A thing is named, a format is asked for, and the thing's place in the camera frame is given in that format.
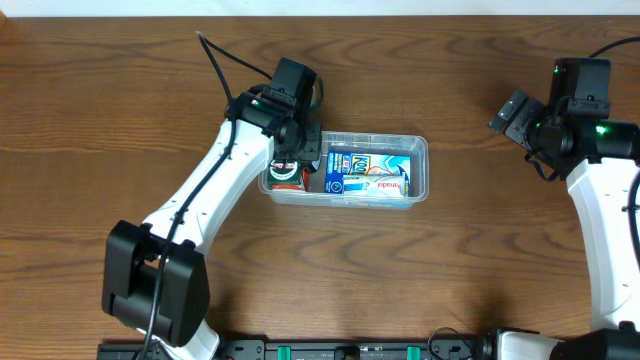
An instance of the green led light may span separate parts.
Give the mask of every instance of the green led light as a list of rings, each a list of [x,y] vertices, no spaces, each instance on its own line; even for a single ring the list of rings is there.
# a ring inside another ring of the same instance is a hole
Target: green led light
[[[607,132],[607,128],[601,125],[596,126],[596,132],[598,133],[598,135],[604,135],[604,133]]]

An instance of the green clamp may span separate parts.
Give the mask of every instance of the green clamp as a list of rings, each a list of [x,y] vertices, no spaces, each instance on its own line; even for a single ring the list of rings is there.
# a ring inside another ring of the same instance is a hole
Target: green clamp
[[[289,347],[289,346],[279,346],[278,347],[278,360],[291,360],[291,347]]]
[[[407,360],[420,360],[420,348],[417,346],[407,347]]]

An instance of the clear plastic box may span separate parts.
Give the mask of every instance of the clear plastic box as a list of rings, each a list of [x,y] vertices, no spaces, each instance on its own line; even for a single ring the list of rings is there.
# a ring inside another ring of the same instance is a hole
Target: clear plastic box
[[[329,150],[409,156],[411,158],[409,196],[405,198],[379,198],[325,193]],[[266,171],[258,177],[258,187],[260,191],[271,196],[271,199],[278,204],[409,209],[415,203],[424,201],[429,194],[429,154],[427,141],[421,136],[323,131],[320,169],[309,176],[309,190],[307,192],[271,190],[267,183]]]

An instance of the blue package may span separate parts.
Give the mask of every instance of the blue package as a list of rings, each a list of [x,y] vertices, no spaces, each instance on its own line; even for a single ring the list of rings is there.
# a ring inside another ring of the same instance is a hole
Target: blue package
[[[364,154],[350,151],[329,151],[324,192],[342,194],[344,175],[402,175],[405,193],[411,188],[411,158],[402,155]]]

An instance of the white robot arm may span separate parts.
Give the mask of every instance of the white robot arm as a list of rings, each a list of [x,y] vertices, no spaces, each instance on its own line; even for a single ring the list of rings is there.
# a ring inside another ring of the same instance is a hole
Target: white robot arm
[[[202,180],[213,164],[220,158],[231,136],[231,122],[225,121],[213,147],[189,176],[180,189],[160,209],[149,215],[145,224],[152,225],[151,233],[166,238],[173,223],[173,216],[184,200]],[[174,242],[180,244],[189,239],[195,250],[206,255],[220,225],[251,181],[269,166],[273,158],[273,137],[262,133],[262,128],[242,120],[236,120],[235,144],[231,156],[222,162],[218,171],[206,183],[189,206],[178,226]],[[161,341],[174,359],[209,360],[219,344],[218,335],[202,320],[189,342],[181,347],[172,347]]]
[[[498,360],[584,358],[587,349],[637,341],[640,254],[629,222],[636,209],[627,207],[639,171],[640,128],[607,120],[610,67],[608,60],[558,59],[548,106],[516,91],[490,123],[528,151],[525,160],[544,180],[567,181],[587,253],[593,330],[565,343],[505,331],[497,339]],[[554,172],[546,177],[538,161]]]
[[[232,99],[208,48],[215,45],[199,36],[227,93],[226,115],[234,120],[222,124],[211,150],[160,209],[140,226],[120,221],[107,239],[102,307],[128,326],[149,331],[138,355],[147,354],[155,339],[175,359],[211,359],[219,339],[204,321],[205,256],[220,225],[272,160],[306,167],[320,157],[321,126],[308,120],[322,101],[315,72],[282,58],[273,78],[267,75],[270,85]],[[148,261],[158,255],[156,269]]]

